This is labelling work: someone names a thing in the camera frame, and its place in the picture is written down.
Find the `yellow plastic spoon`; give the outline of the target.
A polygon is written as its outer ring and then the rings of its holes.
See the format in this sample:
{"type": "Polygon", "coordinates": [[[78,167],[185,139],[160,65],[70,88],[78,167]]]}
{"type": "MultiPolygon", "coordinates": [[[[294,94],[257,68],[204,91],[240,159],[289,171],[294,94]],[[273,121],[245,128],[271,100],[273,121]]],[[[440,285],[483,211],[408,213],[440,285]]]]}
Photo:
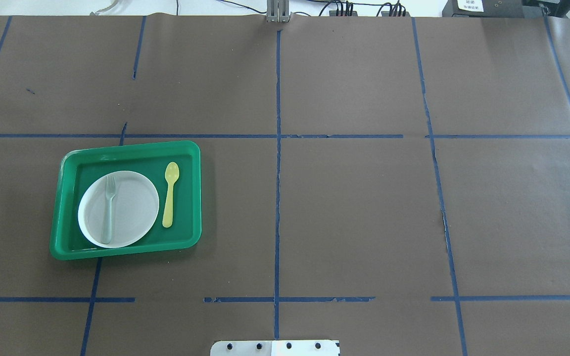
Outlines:
{"type": "Polygon", "coordinates": [[[170,228],[174,221],[174,185],[180,178],[179,165],[176,162],[170,162],[164,174],[167,183],[167,192],[162,217],[162,226],[170,228]]]}

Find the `green plastic tray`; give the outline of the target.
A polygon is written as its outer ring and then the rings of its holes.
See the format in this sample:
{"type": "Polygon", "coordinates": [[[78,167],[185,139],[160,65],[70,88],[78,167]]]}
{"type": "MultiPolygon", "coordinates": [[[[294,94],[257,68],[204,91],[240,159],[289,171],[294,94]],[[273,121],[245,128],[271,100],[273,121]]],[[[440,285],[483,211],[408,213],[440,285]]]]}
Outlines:
{"type": "Polygon", "coordinates": [[[60,164],[50,235],[50,253],[60,261],[185,249],[201,236],[201,162],[190,140],[75,150],[60,164]],[[174,185],[174,221],[162,226],[167,194],[167,165],[176,162],[180,178],[174,185]],[[82,195],[98,178],[115,171],[139,172],[158,191],[160,210],[150,231],[138,242],[118,249],[93,245],[82,234],[77,211],[82,195]]]}

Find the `white round plate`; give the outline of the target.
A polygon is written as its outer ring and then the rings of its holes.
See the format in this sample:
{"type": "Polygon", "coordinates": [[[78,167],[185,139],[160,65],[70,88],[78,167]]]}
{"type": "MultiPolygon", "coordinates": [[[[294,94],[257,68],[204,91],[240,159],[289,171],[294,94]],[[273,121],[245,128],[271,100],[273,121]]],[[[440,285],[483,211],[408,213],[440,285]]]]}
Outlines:
{"type": "Polygon", "coordinates": [[[154,225],[160,210],[158,191],[149,178],[134,171],[115,171],[98,178],[82,195],[77,220],[85,238],[101,248],[118,249],[142,239],[154,225]],[[111,243],[101,242],[105,177],[115,176],[117,194],[113,200],[114,234],[111,243]]]}

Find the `translucent plastic fork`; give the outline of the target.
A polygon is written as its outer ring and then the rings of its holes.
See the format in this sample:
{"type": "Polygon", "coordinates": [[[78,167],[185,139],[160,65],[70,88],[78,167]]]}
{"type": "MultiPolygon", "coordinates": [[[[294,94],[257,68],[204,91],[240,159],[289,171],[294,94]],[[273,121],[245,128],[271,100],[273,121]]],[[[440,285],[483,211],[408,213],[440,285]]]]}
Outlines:
{"type": "Polygon", "coordinates": [[[111,243],[114,234],[114,218],[113,218],[113,200],[117,194],[117,184],[115,176],[109,174],[105,177],[105,208],[104,208],[104,221],[102,224],[101,242],[104,245],[111,243]]]}

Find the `black computer box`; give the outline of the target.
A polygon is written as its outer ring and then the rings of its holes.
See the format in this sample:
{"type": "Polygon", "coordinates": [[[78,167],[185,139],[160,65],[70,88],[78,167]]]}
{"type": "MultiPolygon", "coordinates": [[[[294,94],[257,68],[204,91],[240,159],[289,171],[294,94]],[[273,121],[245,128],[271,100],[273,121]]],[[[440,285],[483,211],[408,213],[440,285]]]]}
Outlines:
{"type": "Polygon", "coordinates": [[[539,7],[526,6],[522,0],[448,0],[443,17],[541,18],[539,7]]]}

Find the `aluminium frame post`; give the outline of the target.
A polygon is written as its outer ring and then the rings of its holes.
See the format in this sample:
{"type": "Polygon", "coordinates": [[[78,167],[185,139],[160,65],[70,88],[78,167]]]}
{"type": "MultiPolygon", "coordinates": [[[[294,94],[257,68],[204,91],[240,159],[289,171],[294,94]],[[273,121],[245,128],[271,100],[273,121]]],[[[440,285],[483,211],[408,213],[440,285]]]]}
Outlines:
{"type": "Polygon", "coordinates": [[[267,0],[266,19],[268,23],[287,23],[291,20],[289,0],[267,0]]]}

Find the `white pedestal column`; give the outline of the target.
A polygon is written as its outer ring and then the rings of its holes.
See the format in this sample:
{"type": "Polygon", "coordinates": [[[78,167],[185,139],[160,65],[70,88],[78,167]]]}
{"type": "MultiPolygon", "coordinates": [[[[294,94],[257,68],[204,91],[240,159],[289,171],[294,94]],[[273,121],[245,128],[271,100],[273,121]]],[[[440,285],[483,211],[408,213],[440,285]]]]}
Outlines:
{"type": "Polygon", "coordinates": [[[237,340],[213,343],[211,356],[339,356],[335,340],[237,340]]]}

